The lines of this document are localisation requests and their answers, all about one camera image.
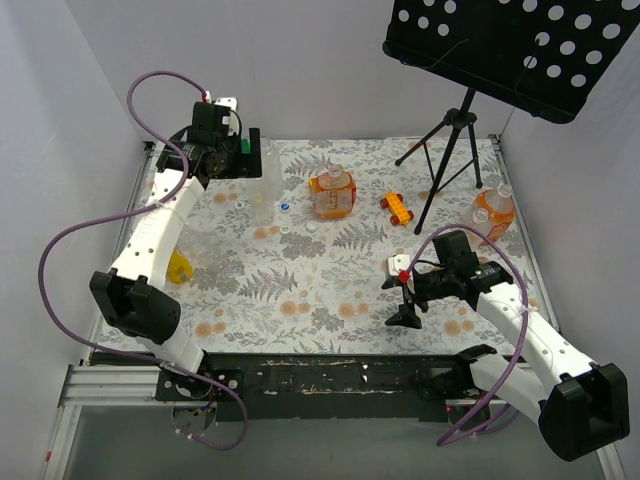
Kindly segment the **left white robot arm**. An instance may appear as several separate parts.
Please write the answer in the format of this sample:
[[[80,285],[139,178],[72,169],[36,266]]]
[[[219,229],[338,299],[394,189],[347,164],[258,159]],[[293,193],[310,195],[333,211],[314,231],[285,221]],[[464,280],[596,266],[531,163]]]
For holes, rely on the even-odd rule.
[[[164,291],[167,269],[191,210],[213,180],[259,178],[262,175],[260,131],[245,129],[234,97],[199,101],[192,120],[157,145],[156,171],[141,216],[126,246],[108,272],[95,272],[90,290],[113,328],[134,338],[179,373],[178,387],[193,400],[213,386],[200,367],[204,351],[180,324],[180,304]]]

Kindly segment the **orange label tea bottle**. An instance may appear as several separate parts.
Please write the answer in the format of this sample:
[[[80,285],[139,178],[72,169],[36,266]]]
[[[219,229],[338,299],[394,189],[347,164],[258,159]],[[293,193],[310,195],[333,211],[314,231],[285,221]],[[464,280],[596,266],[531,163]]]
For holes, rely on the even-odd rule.
[[[351,213],[356,202],[356,183],[341,165],[331,165],[321,175],[312,177],[309,190],[315,213],[321,219],[343,218]]]

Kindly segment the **clear Pocari Sweat bottle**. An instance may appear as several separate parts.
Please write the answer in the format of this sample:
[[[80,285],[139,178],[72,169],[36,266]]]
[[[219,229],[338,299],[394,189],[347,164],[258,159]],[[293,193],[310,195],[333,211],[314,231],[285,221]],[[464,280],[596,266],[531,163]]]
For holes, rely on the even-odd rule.
[[[273,187],[274,200],[279,201],[284,194],[284,178],[278,149],[270,144],[262,151],[263,169]]]

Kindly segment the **yellow juice bottle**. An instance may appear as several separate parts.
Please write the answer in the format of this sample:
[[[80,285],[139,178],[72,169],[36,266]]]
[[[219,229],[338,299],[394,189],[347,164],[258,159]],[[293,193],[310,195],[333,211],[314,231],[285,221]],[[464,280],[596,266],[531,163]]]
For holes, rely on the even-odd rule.
[[[174,249],[166,271],[166,279],[177,285],[185,284],[193,276],[193,268],[187,257],[178,249]]]

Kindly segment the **clear ribbed plastic bottle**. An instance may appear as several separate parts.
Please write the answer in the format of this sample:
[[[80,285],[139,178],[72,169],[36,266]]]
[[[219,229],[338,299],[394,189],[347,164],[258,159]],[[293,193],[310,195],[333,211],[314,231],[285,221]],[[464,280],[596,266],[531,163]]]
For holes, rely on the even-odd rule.
[[[275,216],[273,188],[265,178],[248,178],[245,180],[245,192],[249,209],[257,226],[270,224]]]

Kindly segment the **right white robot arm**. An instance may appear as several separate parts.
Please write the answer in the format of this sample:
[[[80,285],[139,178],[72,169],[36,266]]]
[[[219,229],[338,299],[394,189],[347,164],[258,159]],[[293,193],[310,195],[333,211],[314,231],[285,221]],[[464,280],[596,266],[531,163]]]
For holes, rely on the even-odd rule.
[[[464,397],[484,391],[507,402],[539,427],[550,449],[573,461],[630,433],[628,382],[613,363],[600,365],[579,351],[537,313],[526,287],[507,263],[478,260],[460,230],[432,238],[436,270],[420,273],[419,259],[396,254],[386,261],[384,288],[399,287],[403,303],[389,326],[418,329],[418,310],[456,297],[492,323],[513,345],[506,360],[487,346],[462,352],[452,373]]]

